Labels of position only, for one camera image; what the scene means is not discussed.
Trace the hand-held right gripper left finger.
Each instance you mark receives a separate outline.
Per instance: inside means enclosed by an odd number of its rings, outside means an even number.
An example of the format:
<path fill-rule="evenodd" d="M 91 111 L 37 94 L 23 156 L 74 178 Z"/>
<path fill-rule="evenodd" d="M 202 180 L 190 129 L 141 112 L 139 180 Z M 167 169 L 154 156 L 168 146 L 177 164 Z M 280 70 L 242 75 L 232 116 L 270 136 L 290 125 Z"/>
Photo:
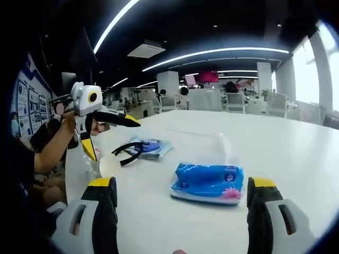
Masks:
<path fill-rule="evenodd" d="M 90 182 L 58 216 L 52 242 L 61 253 L 118 253 L 117 203 L 114 177 Z"/>

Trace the person's left hand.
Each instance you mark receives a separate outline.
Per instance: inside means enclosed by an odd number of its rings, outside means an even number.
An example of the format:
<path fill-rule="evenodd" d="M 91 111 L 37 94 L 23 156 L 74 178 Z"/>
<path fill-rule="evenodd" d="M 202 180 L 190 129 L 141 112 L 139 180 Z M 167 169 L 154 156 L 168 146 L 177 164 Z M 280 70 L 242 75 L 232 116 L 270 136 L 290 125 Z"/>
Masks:
<path fill-rule="evenodd" d="M 71 134 L 75 132 L 75 117 L 74 115 L 65 116 L 62 124 L 65 124 Z M 105 125 L 98 122 L 96 119 L 92 120 L 90 135 L 97 136 L 100 133 L 106 131 Z"/>

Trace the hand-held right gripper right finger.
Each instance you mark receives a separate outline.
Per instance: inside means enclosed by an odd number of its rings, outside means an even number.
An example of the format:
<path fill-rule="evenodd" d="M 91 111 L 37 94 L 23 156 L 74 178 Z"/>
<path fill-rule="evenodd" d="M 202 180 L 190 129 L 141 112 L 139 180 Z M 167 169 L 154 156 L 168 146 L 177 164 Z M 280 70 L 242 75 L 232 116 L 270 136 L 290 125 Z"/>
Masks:
<path fill-rule="evenodd" d="M 307 215 L 276 184 L 250 177 L 247 185 L 248 253 L 306 253 L 310 248 Z"/>

